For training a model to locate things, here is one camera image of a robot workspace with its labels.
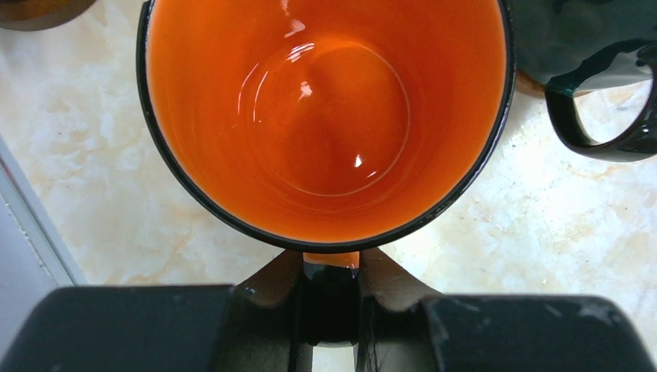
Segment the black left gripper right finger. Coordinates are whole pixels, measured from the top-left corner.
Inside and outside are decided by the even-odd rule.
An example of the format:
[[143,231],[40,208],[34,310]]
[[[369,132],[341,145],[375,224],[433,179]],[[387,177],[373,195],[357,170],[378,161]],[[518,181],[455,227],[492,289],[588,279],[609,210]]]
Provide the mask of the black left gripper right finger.
[[378,249],[360,258],[359,371],[654,371],[596,296],[442,294]]

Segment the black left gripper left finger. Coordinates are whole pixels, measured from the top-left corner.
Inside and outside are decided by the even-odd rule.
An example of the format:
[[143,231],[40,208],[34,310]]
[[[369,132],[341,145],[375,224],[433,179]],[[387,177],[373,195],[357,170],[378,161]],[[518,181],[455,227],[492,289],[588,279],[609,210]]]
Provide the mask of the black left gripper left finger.
[[237,285],[80,286],[30,313],[3,371],[308,371],[302,258],[286,251]]

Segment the black mug orange inside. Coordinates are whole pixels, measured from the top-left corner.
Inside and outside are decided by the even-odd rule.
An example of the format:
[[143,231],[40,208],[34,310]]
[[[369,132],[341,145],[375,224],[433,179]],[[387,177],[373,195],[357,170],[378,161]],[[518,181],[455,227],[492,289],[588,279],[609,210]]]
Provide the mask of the black mug orange inside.
[[435,220],[511,104],[507,1],[144,1],[139,100],[182,188],[318,272]]

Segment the dark green mug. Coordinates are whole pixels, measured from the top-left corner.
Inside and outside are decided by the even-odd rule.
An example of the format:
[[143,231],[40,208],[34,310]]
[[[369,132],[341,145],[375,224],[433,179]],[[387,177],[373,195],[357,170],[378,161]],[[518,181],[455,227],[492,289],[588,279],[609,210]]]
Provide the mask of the dark green mug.
[[[518,71],[545,86],[560,141],[585,157],[633,162],[656,154],[656,3],[654,1],[511,1]],[[642,110],[605,142],[584,129],[575,91],[651,81]],[[550,95],[548,92],[566,93]]]

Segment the light wooden coaster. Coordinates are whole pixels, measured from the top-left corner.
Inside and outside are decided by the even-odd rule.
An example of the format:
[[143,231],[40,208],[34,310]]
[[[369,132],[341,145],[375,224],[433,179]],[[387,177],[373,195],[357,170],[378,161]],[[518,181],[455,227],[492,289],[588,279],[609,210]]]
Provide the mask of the light wooden coaster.
[[[515,90],[533,98],[545,98],[545,86],[532,80],[526,73],[519,71],[515,75]],[[592,90],[575,91],[570,98],[578,98],[592,93]],[[566,93],[548,92],[550,95],[568,96]]]

